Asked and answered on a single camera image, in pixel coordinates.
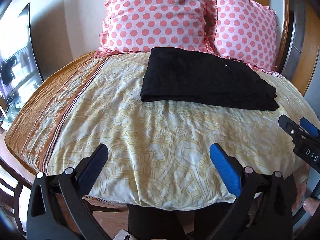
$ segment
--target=pink polka dot pillowcase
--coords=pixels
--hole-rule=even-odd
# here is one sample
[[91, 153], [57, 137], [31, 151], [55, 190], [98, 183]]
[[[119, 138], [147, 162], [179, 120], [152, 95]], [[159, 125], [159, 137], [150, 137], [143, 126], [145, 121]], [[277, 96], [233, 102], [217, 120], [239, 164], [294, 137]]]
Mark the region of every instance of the pink polka dot pillowcase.
[[96, 56], [172, 46], [212, 52], [204, 30], [205, 0], [106, 0]]
[[206, 4], [207, 13], [216, 19], [207, 30], [215, 54], [241, 60], [252, 69], [275, 71], [277, 25], [273, 10], [253, 0], [207, 0]]

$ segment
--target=cream floral bedspread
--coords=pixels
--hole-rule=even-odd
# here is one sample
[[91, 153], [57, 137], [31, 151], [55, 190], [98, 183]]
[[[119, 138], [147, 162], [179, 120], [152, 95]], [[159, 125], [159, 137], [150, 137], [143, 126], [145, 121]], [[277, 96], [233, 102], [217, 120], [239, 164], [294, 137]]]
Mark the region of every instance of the cream floral bedspread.
[[75, 167], [104, 143], [109, 159], [90, 195], [167, 210], [234, 201], [209, 158], [215, 142], [256, 172], [279, 170], [287, 177], [303, 164], [278, 118], [286, 114], [295, 122], [306, 117], [317, 127], [320, 123], [285, 78], [257, 72], [277, 90], [275, 112], [142, 103], [149, 55], [120, 54], [84, 63], [52, 96], [17, 156], [33, 170], [52, 175]]

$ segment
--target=metal screw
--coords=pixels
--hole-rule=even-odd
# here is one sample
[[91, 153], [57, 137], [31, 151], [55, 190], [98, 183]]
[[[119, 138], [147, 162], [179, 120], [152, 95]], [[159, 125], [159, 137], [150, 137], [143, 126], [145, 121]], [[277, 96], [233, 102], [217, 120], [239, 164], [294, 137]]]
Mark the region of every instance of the metal screw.
[[38, 179], [41, 179], [41, 178], [43, 177], [43, 175], [44, 175], [44, 173], [41, 171], [41, 172], [38, 172], [38, 173], [37, 173], [36, 177], [37, 177]]
[[251, 167], [245, 167], [244, 168], [244, 172], [248, 173], [248, 174], [251, 174], [251, 173], [253, 173], [253, 169]]
[[281, 174], [281, 172], [276, 171], [276, 172], [275, 172], [275, 176], [276, 176], [277, 178], [281, 178], [281, 177], [282, 177], [282, 174]]
[[67, 175], [73, 173], [73, 168], [66, 168], [66, 170], [64, 171], [64, 173], [67, 174]]

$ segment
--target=white wall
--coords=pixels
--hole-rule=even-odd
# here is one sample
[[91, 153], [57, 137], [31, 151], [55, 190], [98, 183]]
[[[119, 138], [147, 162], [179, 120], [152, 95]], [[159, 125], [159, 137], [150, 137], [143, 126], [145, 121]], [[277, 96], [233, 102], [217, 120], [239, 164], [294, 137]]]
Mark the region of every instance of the white wall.
[[0, 28], [29, 2], [33, 49], [45, 78], [99, 47], [104, 0], [13, 0]]

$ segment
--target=folded black cloth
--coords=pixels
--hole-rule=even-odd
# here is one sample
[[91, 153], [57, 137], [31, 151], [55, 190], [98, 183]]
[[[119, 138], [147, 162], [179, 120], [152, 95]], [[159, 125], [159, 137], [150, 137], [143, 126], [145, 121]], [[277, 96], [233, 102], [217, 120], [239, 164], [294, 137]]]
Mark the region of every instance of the folded black cloth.
[[141, 101], [177, 100], [249, 110], [278, 109], [276, 89], [246, 64], [208, 53], [153, 48]]

